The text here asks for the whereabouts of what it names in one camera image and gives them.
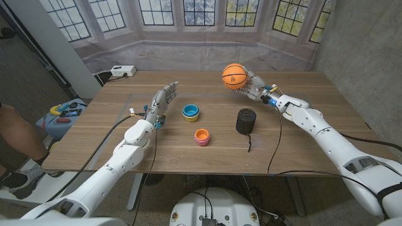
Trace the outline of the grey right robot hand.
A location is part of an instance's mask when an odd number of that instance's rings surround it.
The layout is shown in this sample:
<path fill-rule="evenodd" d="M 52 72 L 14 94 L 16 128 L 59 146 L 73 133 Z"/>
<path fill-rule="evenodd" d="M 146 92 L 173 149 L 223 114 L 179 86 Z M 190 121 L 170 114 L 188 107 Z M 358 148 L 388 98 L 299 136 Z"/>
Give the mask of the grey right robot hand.
<path fill-rule="evenodd" d="M 269 87 L 265 81 L 255 75 L 252 71 L 246 67 L 242 67 L 247 75 L 247 81 L 245 85 L 237 89 L 236 92 L 246 95 L 251 100 L 262 101 L 264 104 L 276 105 L 278 99 L 282 96 L 276 90 L 276 87 Z"/>

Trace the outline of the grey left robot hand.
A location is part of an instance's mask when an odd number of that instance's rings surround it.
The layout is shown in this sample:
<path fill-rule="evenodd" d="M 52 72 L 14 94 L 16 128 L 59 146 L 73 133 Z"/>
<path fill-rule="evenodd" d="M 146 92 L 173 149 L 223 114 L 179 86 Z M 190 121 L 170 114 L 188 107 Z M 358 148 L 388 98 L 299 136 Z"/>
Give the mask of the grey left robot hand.
<path fill-rule="evenodd" d="M 152 98 L 151 105 L 144 116 L 144 120 L 155 124 L 156 121 L 166 112 L 169 103 L 177 96 L 178 81 L 163 87 Z"/>

